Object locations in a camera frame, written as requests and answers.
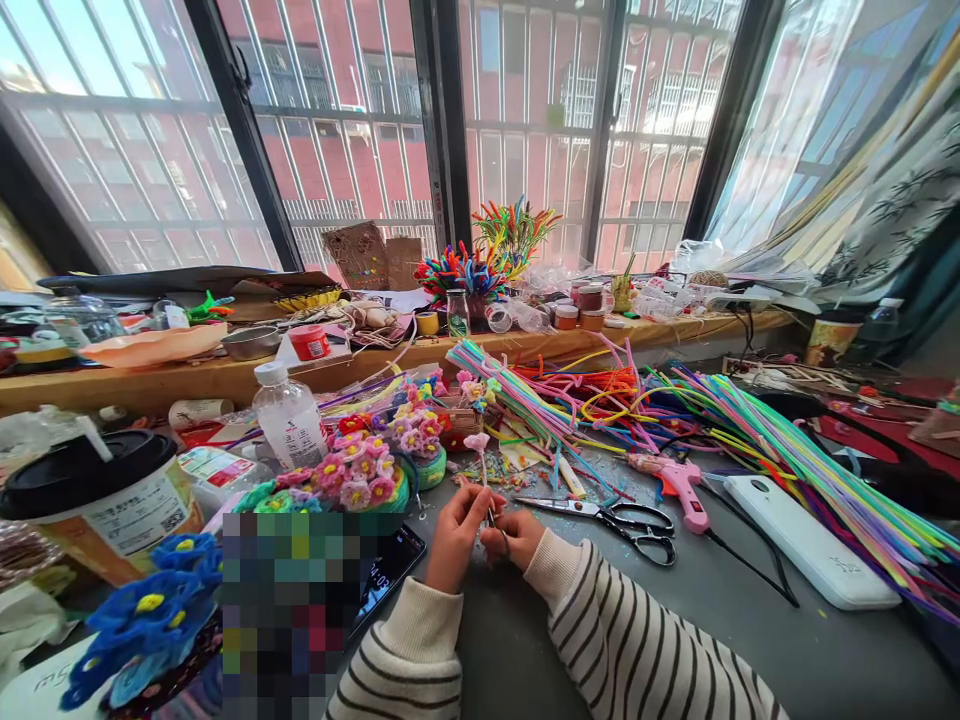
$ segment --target red lid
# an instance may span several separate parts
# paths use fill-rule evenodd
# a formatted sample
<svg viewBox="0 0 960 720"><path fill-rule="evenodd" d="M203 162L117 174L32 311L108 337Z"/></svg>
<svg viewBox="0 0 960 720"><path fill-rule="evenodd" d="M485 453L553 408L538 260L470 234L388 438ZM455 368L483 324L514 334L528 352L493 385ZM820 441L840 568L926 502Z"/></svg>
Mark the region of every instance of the red lid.
<svg viewBox="0 0 960 720"><path fill-rule="evenodd" d="M310 340L326 334L323 325L300 325L287 332L291 340Z"/></svg>

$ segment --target white power bank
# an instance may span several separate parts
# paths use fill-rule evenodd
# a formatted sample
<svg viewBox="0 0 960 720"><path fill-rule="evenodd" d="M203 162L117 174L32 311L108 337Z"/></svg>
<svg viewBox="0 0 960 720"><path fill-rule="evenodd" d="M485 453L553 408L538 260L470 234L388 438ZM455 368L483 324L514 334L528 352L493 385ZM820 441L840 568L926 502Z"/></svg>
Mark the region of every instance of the white power bank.
<svg viewBox="0 0 960 720"><path fill-rule="evenodd" d="M900 596L777 484L762 475L724 478L727 491L834 607L883 610Z"/></svg>

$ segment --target scissors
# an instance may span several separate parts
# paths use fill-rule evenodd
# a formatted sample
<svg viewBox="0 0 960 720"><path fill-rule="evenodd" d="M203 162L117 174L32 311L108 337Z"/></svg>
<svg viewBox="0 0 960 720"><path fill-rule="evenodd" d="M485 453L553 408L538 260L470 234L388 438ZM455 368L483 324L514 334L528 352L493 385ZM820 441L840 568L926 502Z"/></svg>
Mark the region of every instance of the scissors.
<svg viewBox="0 0 960 720"><path fill-rule="evenodd" d="M673 537L675 535L673 521L669 516L656 508L647 505L638 505L636 503L626 503L619 500L612 505L597 505L596 503L586 502L584 500L554 500L553 498L534 497L515 497L514 500L523 505L529 505L541 510L551 510L568 515L593 518L633 545L633 548L638 553L654 565L670 567L677 559L677 551L673 547ZM660 522L650 523L625 517L623 513L627 512L642 513L656 518ZM627 532L625 528L641 530L642 533L640 535L634 535ZM659 545L663 548L664 552L666 552L667 559L661 562L648 555L643 549L644 545Z"/></svg>

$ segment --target striped sleeve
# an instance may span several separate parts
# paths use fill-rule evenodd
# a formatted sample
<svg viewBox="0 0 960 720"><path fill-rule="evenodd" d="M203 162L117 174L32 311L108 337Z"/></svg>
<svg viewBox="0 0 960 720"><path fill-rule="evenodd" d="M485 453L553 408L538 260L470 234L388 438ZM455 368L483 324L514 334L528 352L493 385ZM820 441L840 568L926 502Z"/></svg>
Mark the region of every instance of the striped sleeve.
<svg viewBox="0 0 960 720"><path fill-rule="evenodd" d="M324 720L453 720L460 714L460 661L455 646L462 595L404 581L386 622L357 648Z"/></svg>
<svg viewBox="0 0 960 720"><path fill-rule="evenodd" d="M595 720L785 719L770 688L725 645L670 612L584 540L547 530L524 575Z"/></svg>

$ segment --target hot glue gun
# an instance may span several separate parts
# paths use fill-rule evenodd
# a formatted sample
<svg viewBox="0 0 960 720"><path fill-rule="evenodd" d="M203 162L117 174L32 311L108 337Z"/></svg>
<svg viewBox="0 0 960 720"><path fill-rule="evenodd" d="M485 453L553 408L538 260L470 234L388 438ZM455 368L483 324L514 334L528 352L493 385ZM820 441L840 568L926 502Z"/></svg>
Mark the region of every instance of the hot glue gun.
<svg viewBox="0 0 960 720"><path fill-rule="evenodd" d="M710 518L700 504L694 485L700 484L700 468L692 463L680 464L662 455L627 455L627 462L638 472L653 475L669 483L677 491L683 506L683 526L695 535L703 535L710 529Z"/></svg>

